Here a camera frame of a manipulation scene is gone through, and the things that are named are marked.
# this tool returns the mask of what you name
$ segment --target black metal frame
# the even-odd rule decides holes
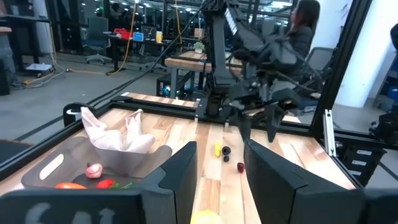
[[[73,134],[83,129],[83,123],[81,120],[75,120],[75,115],[70,115],[67,113],[69,109],[76,110],[79,109],[81,103],[72,103],[70,105],[66,105],[63,110],[63,121],[65,128],[61,131],[56,132],[52,136],[43,140],[42,142],[30,147],[24,152],[21,152],[14,157],[8,159],[3,164],[0,164],[0,180],[4,180],[8,176],[12,175],[19,169],[26,166],[28,163],[32,162],[34,159],[38,158],[51,148],[55,147],[57,144],[60,144],[62,141],[66,140]],[[138,110],[142,109],[146,113],[159,114],[164,116],[173,116],[176,118],[185,118],[194,120],[196,117],[196,108],[179,106],[179,105],[168,105],[164,103],[151,102],[146,100],[136,100],[131,97],[126,96],[117,96],[110,100],[105,105],[101,106],[98,109],[94,109],[90,107],[90,110],[96,117],[100,117],[110,111],[111,109],[123,109],[123,110]],[[200,122],[207,123],[215,123],[215,124],[224,124],[219,119],[216,118],[200,118]],[[253,129],[266,130],[265,123],[254,124],[252,126]],[[305,137],[312,137],[312,133],[310,131],[310,126],[307,124],[293,123],[283,121],[280,125],[278,133],[285,134],[294,134]],[[362,188],[361,184],[345,169],[345,167],[340,163],[340,161],[336,158],[332,158],[334,162],[338,165],[338,167],[342,170],[342,172],[352,181],[353,185],[357,188]]]
[[[154,0],[154,1],[160,1],[171,4],[174,3],[174,0]],[[348,66],[348,62],[355,48],[356,41],[358,39],[359,33],[361,32],[364,20],[366,18],[371,3],[372,0],[354,0],[351,5],[351,9],[348,18],[346,20],[346,24],[341,34],[340,42],[337,46],[337,51],[335,55],[336,60],[333,63],[333,74],[325,85],[323,94],[320,98],[311,125],[283,122],[280,126],[279,132],[313,137],[320,144],[323,144],[322,139],[323,139],[324,111],[331,110],[334,105],[335,98],[338,94],[338,90],[340,88],[341,82],[345,75],[346,68]],[[187,6],[189,5],[193,6],[192,3],[186,4],[185,2],[184,3],[181,2],[181,4]],[[157,113],[157,114],[160,113],[162,115],[178,116],[188,119],[192,119],[194,112],[194,109],[183,106],[164,105],[164,104],[152,103],[146,101],[131,100],[125,103],[109,102],[108,104],[99,108],[96,111],[96,115],[101,116],[105,112],[109,111],[111,108],[122,108],[127,110],[133,110],[134,108],[138,109],[138,107],[144,109],[148,113]],[[209,120],[208,122],[220,123],[217,120]],[[54,147],[60,141],[62,141],[62,139],[69,137],[76,131],[80,130],[82,127],[83,126],[81,122],[76,121],[65,127],[64,130],[57,132],[56,134],[49,137],[45,141],[26,150],[26,152],[22,152],[19,155],[6,161],[4,164],[0,164],[0,179],[4,179],[8,175],[11,175],[13,172],[15,172],[16,170],[20,169],[22,166],[29,163],[32,159],[43,154],[51,147]],[[262,129],[263,127],[261,126],[261,124],[259,124],[259,126],[255,126],[253,128]],[[339,142],[354,144],[356,146],[398,149],[398,144],[388,145],[384,142],[380,142],[376,138],[370,136],[368,133],[357,133],[341,129],[335,129],[335,140]],[[332,158],[332,159],[339,166],[339,168],[351,179],[354,185],[356,187],[360,187],[360,184],[358,184],[358,182],[355,181],[355,178],[353,178],[351,174],[349,174],[349,172],[344,168],[344,166],[339,162],[339,160],[337,158]]]

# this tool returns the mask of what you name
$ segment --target red cherry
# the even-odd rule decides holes
[[[242,162],[238,163],[238,172],[243,173],[244,172],[244,164]]]

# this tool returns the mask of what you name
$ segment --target wooden table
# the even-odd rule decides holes
[[[12,32],[10,27],[0,27],[0,32]]]
[[[205,60],[205,54],[199,54],[193,51],[188,51],[179,55],[179,57],[185,58],[192,58],[196,60]],[[177,75],[179,70],[188,70],[192,72],[203,72],[203,62],[196,62],[191,60],[185,60],[180,58],[167,58],[164,61],[165,65],[172,69],[172,77],[171,77],[171,84],[170,84],[170,97],[175,98],[177,92]],[[239,60],[232,58],[231,65],[242,65]],[[241,72],[240,67],[231,67],[231,70],[235,74],[239,74]],[[211,72],[211,64],[206,63],[205,73]]]
[[[188,101],[135,93],[125,93],[124,95],[132,96],[135,99],[196,107],[194,102]],[[100,120],[108,125],[108,129],[118,129],[126,134],[126,127],[121,120],[131,113],[132,111],[113,109],[103,115]],[[243,162],[243,142],[237,127],[224,129],[219,124],[195,123],[194,120],[145,114],[145,111],[142,123],[144,132],[151,133],[156,138],[151,149],[152,152],[166,144],[173,149],[174,154],[187,142],[197,142],[198,183],[193,212],[212,210],[220,215],[224,224],[260,223],[246,173],[240,174],[236,170],[236,164]],[[82,130],[72,137],[74,136],[86,137],[86,133]],[[269,143],[266,136],[264,131],[254,129],[251,133],[253,140],[310,172],[347,189],[354,188],[316,140],[278,133],[274,142]],[[214,156],[216,141],[221,141],[223,146],[229,146],[232,149],[229,162],[223,162],[222,159]],[[0,182],[0,194],[21,189],[21,177],[56,148],[57,146]]]

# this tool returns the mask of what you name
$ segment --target cable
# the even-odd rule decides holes
[[[181,29],[180,29],[180,16],[178,15],[177,0],[175,0],[175,18],[177,19],[178,35],[180,36],[180,44],[182,44]]]
[[[31,83],[36,82],[36,81],[39,81],[39,80],[43,80],[43,79],[45,79],[45,78],[47,78],[47,77],[53,75],[54,73],[55,73],[55,72],[52,71],[51,73],[49,73],[48,75],[45,75],[45,76],[43,76],[43,77],[35,78],[35,79],[31,79],[31,80],[25,80],[25,81],[22,82],[22,84],[24,84],[24,85],[30,85]]]
[[[53,78],[59,77],[59,76],[63,75],[65,72],[66,72],[66,71],[62,71],[62,72],[60,72],[60,73],[54,75],[53,77],[49,78],[48,80],[46,80],[46,81],[44,81],[44,82],[42,82],[42,83],[39,83],[39,84],[36,85],[36,86],[33,86],[33,88],[42,87],[42,86],[46,85],[46,84],[47,84],[50,80],[52,80]]]
[[[211,1],[207,1],[206,3],[202,3],[201,7],[199,8],[199,10],[193,15],[193,17],[189,20],[188,24],[182,29],[181,34],[184,33],[188,28],[189,28],[189,24],[194,20],[194,18],[196,18],[196,16],[199,14],[199,12],[206,7]],[[161,55],[156,59],[156,61],[152,64],[151,68],[148,69],[148,71],[144,72],[143,74],[139,75],[138,77],[133,78],[132,80],[129,80],[128,82],[114,88],[113,90],[110,90],[104,94],[102,94],[101,96],[95,98],[94,100],[91,100],[90,102],[88,102],[87,104],[93,104],[94,103],[94,107],[99,105],[100,103],[102,103],[105,100],[108,100],[110,98],[112,98],[113,96],[117,95],[120,91],[122,91],[123,89],[125,89],[127,86],[131,85],[132,83],[134,83],[135,81],[137,81],[138,79],[142,78],[144,75],[147,75],[149,73],[149,71],[151,71],[155,65],[157,65],[159,63],[159,61],[162,59],[162,57],[166,54],[166,52],[168,51],[169,48],[171,48],[171,46],[173,46],[173,44],[178,40],[178,38],[181,37],[181,34],[179,34],[176,38],[174,38],[173,41],[171,41],[171,43],[169,43],[169,46],[166,47],[166,49],[161,53]]]
[[[134,3],[134,10],[132,11],[130,34],[132,34],[134,32],[133,28],[134,28],[134,19],[136,18],[136,10],[137,10],[137,3]],[[129,56],[130,43],[131,43],[131,38],[129,37],[129,40],[127,41],[126,52],[124,54],[124,60],[123,60],[122,65],[115,72],[109,72],[108,75],[114,75],[114,74],[120,72],[120,70],[122,70],[124,64],[127,62],[128,56]]]
[[[135,4],[134,4],[133,14],[132,14],[130,33],[133,32],[133,28],[134,28],[134,19],[135,19],[136,9],[137,9],[136,6],[137,6],[137,4],[135,3]],[[50,34],[51,34],[51,41],[52,41],[53,52],[54,52],[54,57],[51,56],[51,58],[52,58],[52,60],[53,60],[53,63],[54,63],[56,66],[62,68],[62,67],[58,64],[58,62],[57,62],[57,53],[55,52],[54,34],[53,34],[53,30],[52,30],[51,24],[50,24]],[[131,43],[131,39],[129,38],[129,40],[127,41],[127,47],[126,47],[127,50],[126,50],[126,53],[125,53],[125,55],[124,55],[124,60],[123,60],[122,65],[119,67],[118,70],[116,70],[115,72],[108,73],[108,75],[117,74],[118,72],[120,72],[120,71],[122,70],[122,68],[123,68],[123,66],[125,65],[125,63],[126,63],[126,61],[127,61],[127,58],[128,58],[130,43]],[[74,69],[72,69],[72,68],[69,68],[68,70],[71,71],[71,72],[90,73],[90,74],[96,74],[96,75],[104,75],[104,74],[105,74],[105,73],[103,73],[103,72],[92,72],[92,71],[85,71],[85,70],[74,70]]]

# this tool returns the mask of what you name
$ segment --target table leg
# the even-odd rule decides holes
[[[29,25],[27,26],[27,30],[28,33],[30,35],[29,38],[29,45],[30,45],[30,50],[32,51],[32,55],[33,55],[33,61],[34,63],[40,63],[39,61],[39,41],[37,40],[37,34],[35,32],[35,28],[33,28],[33,26],[35,26],[36,23],[29,23]]]
[[[17,34],[15,32],[11,32],[9,34],[9,42],[10,47],[12,49],[12,57],[14,59],[14,63],[16,63],[16,67],[18,71],[23,72],[25,70],[24,61],[22,59],[21,47],[19,46]]]
[[[204,72],[200,72],[199,73],[199,83],[198,83],[198,90],[202,90],[203,89],[203,82],[205,80],[205,73]]]
[[[194,87],[195,87],[195,77],[196,77],[196,72],[191,71],[191,83],[190,83],[190,89],[191,91],[193,91]]]
[[[107,72],[106,75],[111,75],[117,71],[123,71],[125,68],[119,69],[119,54],[118,54],[118,40],[111,39],[112,56],[113,56],[113,70]]]
[[[175,99],[177,95],[177,78],[178,78],[178,68],[172,69],[172,77],[170,84],[170,98]]]

